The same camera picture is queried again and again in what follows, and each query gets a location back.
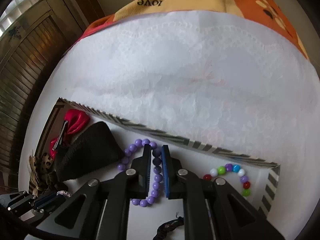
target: white bead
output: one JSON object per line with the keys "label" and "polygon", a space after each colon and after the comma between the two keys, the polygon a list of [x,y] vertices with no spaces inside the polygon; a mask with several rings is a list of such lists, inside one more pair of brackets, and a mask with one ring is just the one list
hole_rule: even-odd
{"label": "white bead", "polygon": [[211,175],[212,177],[217,177],[217,176],[218,176],[218,170],[215,169],[215,168],[211,169],[211,170],[210,170],[210,175]]}
{"label": "white bead", "polygon": [[242,177],[242,176],[244,176],[245,175],[245,170],[244,169],[240,169],[239,171],[238,171],[238,176],[239,177]]}

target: dark purple bead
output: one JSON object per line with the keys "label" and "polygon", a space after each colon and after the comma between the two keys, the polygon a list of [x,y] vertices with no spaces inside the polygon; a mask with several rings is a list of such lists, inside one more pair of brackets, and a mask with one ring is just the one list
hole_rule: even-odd
{"label": "dark purple bead", "polygon": [[154,172],[155,174],[160,174],[161,171],[162,171],[162,169],[161,169],[160,166],[156,166],[156,167],[153,168],[153,172]]}
{"label": "dark purple bead", "polygon": [[159,157],[161,155],[161,150],[159,148],[156,148],[152,151],[152,155],[154,157]]}
{"label": "dark purple bead", "polygon": [[152,141],[149,143],[152,149],[156,149],[157,148],[157,143]]}
{"label": "dark purple bead", "polygon": [[141,207],[146,207],[146,206],[148,206],[148,201],[146,201],[145,199],[140,200],[140,206],[141,206]]}
{"label": "dark purple bead", "polygon": [[154,201],[155,201],[155,198],[154,198],[154,197],[152,197],[152,196],[147,197],[147,202],[148,202],[149,204],[153,204]]}
{"label": "dark purple bead", "polygon": [[130,157],[131,154],[132,154],[132,152],[130,152],[129,149],[125,149],[125,150],[124,150],[124,155],[125,155],[125,156]]}
{"label": "dark purple bead", "polygon": [[226,168],[227,171],[232,171],[233,169],[233,165],[231,163],[227,163],[226,165],[224,165],[224,167]]}
{"label": "dark purple bead", "polygon": [[244,176],[242,176],[242,177],[240,178],[240,181],[241,181],[241,183],[245,183],[245,182],[249,181],[249,178],[248,178],[247,175],[244,175]]}
{"label": "dark purple bead", "polygon": [[159,192],[155,189],[151,190],[151,196],[153,197],[158,197],[159,196]]}
{"label": "dark purple bead", "polygon": [[117,168],[118,168],[119,171],[124,171],[125,170],[125,165],[123,163],[119,163]]}
{"label": "dark purple bead", "polygon": [[130,152],[134,153],[134,152],[136,152],[137,147],[136,147],[135,144],[132,143],[132,144],[129,145],[129,149],[130,149]]}
{"label": "dark purple bead", "polygon": [[149,144],[149,143],[150,143],[149,139],[142,140],[142,146],[145,146],[146,144]]}
{"label": "dark purple bead", "polygon": [[159,166],[161,164],[161,159],[156,157],[152,160],[154,166]]}
{"label": "dark purple bead", "polygon": [[161,174],[155,175],[155,182],[161,182],[163,180],[163,176]]}
{"label": "dark purple bead", "polygon": [[136,139],[134,142],[135,146],[137,147],[142,147],[142,140],[141,139]]}
{"label": "dark purple bead", "polygon": [[136,199],[136,198],[133,198],[132,199],[132,204],[135,205],[135,206],[138,206],[140,203],[140,200],[139,199]]}
{"label": "dark purple bead", "polygon": [[154,183],[152,184],[152,187],[153,187],[153,189],[155,189],[155,190],[159,190],[160,187],[161,187],[161,184],[160,184],[159,182],[154,182]]}
{"label": "dark purple bead", "polygon": [[122,162],[123,164],[128,164],[128,162],[129,162],[128,157],[123,157],[123,158],[121,159],[121,162]]}

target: red bow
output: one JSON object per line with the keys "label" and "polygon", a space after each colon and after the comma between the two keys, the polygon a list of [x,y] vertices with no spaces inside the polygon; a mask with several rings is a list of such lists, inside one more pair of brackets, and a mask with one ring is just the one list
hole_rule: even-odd
{"label": "red bow", "polygon": [[[90,117],[83,111],[69,109],[64,116],[64,120],[68,121],[68,123],[66,131],[62,137],[62,143],[69,146],[73,135],[83,130],[83,128],[88,124]],[[55,158],[57,153],[57,149],[52,149],[57,140],[58,137],[52,139],[49,145],[49,153],[52,159]]]}

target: orange fabric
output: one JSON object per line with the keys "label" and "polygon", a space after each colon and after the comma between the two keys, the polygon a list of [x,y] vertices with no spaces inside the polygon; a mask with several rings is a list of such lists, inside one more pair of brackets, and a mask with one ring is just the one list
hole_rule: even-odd
{"label": "orange fabric", "polygon": [[81,38],[129,16],[178,10],[226,12],[258,22],[284,36],[308,59],[295,29],[273,0],[134,0],[115,14],[90,24]]}

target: multicolored bead bracelet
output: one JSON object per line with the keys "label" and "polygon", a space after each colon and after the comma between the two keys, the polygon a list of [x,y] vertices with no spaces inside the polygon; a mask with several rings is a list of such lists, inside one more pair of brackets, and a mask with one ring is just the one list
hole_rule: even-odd
{"label": "multicolored bead bracelet", "polygon": [[161,175],[162,168],[160,167],[161,159],[159,158],[161,155],[161,150],[157,148],[156,142],[150,142],[149,139],[136,139],[134,143],[129,145],[129,148],[124,150],[125,157],[122,158],[121,163],[118,164],[118,170],[124,171],[126,169],[126,164],[129,163],[129,157],[132,156],[133,153],[135,153],[139,148],[145,146],[146,144],[149,144],[151,146],[152,155],[155,157],[152,160],[152,163],[154,164],[153,172],[155,173],[154,180],[155,182],[152,184],[153,190],[151,191],[151,196],[147,197],[147,199],[132,199],[131,202],[133,205],[141,207],[147,207],[148,204],[152,205],[155,201],[155,198],[159,196],[159,190],[161,188],[160,182],[163,180],[163,176]]}
{"label": "multicolored bead bracelet", "polygon": [[235,172],[238,174],[238,176],[240,177],[240,182],[243,184],[243,188],[244,188],[244,190],[242,191],[242,195],[244,197],[249,196],[251,193],[250,191],[251,183],[249,181],[248,176],[246,176],[245,174],[245,170],[242,169],[238,164],[233,165],[231,163],[227,163],[224,166],[220,166],[218,169],[213,168],[210,170],[210,174],[205,174],[203,176],[203,179],[211,180],[212,178],[217,177],[218,175],[226,174],[226,172]]}

